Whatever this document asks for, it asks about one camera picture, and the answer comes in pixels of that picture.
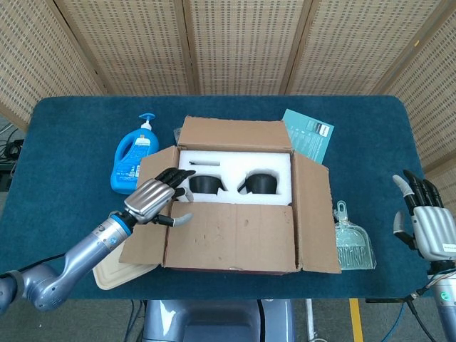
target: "blue detergent bottle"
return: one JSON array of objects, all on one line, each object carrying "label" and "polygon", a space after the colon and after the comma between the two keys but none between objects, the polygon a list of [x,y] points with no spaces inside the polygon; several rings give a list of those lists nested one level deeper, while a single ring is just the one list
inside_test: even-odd
[{"label": "blue detergent bottle", "polygon": [[155,115],[144,113],[140,118],[145,123],[123,137],[115,151],[111,187],[120,194],[129,195],[136,190],[141,159],[158,151],[158,139],[150,125]]}]

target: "black ceramic mug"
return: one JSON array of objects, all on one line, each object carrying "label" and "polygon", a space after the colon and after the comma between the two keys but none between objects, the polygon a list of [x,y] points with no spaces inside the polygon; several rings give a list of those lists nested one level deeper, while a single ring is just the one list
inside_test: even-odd
[{"label": "black ceramic mug", "polygon": [[190,190],[197,194],[217,194],[224,190],[222,181],[213,176],[195,176],[189,179]]},{"label": "black ceramic mug", "polygon": [[255,175],[248,176],[244,184],[237,191],[240,192],[244,187],[247,193],[275,194],[277,191],[277,179],[266,173],[256,173]]}]

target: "dustpan handle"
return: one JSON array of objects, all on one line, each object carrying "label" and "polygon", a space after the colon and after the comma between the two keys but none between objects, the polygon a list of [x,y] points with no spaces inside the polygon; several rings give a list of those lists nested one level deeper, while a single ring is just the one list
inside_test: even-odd
[{"label": "dustpan handle", "polygon": [[347,204],[344,201],[337,202],[337,218],[340,221],[348,221]]}]

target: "robotic arm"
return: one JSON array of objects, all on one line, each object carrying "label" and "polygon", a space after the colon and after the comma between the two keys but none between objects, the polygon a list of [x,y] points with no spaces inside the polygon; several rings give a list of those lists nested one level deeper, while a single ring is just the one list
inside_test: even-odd
[{"label": "robotic arm", "polygon": [[[414,235],[404,230],[403,212],[395,216],[393,233],[412,250],[430,262],[430,281],[422,289],[406,297],[411,301],[432,288],[442,327],[449,342],[456,342],[456,225],[451,212],[443,207],[437,188],[428,180],[420,180],[404,170],[408,183],[398,175],[393,181],[403,194],[412,219]],[[423,328],[428,337],[430,334]]]},{"label": "robotic arm", "polygon": [[111,214],[66,252],[61,274],[47,264],[38,264],[23,272],[10,271],[0,276],[0,315],[19,297],[27,298],[40,311],[58,308],[76,283],[125,241],[137,223],[153,222],[173,227],[190,221],[192,214],[173,219],[158,213],[176,197],[186,195],[192,200],[191,193],[177,186],[194,173],[170,168],[142,184],[127,197],[123,212]]}]

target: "box flap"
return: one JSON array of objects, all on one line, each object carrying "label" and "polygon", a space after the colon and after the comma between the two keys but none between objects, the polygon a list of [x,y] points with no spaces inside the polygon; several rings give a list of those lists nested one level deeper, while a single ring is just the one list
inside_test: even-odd
[{"label": "box flap", "polygon": [[295,272],[293,212],[289,206],[175,202],[166,267]]},{"label": "box flap", "polygon": [[[179,150],[172,146],[153,155],[144,157],[140,164],[138,185],[159,175],[168,167],[176,167],[179,160]],[[170,207],[161,211],[168,215]],[[137,224],[131,237],[125,241],[119,261],[129,264],[161,264],[165,252],[167,227],[159,224]]]},{"label": "box flap", "polygon": [[291,143],[281,121],[185,118],[179,146],[188,150],[290,152]]},{"label": "box flap", "polygon": [[292,164],[299,263],[305,271],[341,273],[328,169],[297,152]]}]

